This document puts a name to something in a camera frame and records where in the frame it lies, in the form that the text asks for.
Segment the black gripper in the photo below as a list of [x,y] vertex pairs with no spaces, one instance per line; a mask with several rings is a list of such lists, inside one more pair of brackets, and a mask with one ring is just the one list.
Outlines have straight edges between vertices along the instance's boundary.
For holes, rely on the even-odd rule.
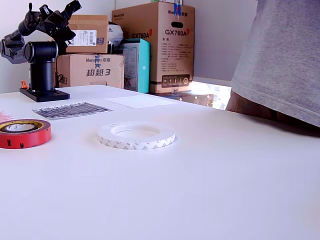
[[60,12],[59,10],[52,11],[44,4],[39,10],[45,29],[52,29],[51,37],[60,48],[66,48],[66,41],[71,41],[76,36],[70,27],[67,26],[71,18],[69,6],[66,6],[65,9]]

